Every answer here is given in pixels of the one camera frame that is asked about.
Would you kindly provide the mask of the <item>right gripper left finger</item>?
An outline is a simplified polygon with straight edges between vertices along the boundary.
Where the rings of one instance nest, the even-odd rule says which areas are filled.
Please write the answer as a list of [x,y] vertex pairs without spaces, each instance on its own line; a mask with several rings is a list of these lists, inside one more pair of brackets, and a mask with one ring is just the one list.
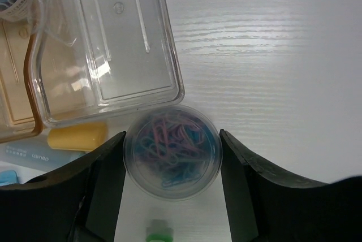
[[1,187],[1,241],[114,241],[125,132],[24,184]]

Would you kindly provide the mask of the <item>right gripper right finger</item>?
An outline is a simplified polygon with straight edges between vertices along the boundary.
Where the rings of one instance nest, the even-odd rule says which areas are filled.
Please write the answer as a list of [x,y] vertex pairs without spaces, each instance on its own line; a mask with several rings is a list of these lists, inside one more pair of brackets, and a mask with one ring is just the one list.
[[361,177],[323,183],[287,171],[221,130],[232,241],[360,241]]

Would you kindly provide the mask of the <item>blue highlighter pen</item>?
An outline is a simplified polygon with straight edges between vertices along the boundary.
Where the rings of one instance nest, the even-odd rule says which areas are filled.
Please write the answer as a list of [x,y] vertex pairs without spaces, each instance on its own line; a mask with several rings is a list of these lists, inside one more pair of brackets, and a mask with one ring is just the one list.
[[55,150],[31,139],[1,144],[1,161],[41,171],[55,170],[83,155],[85,152]]

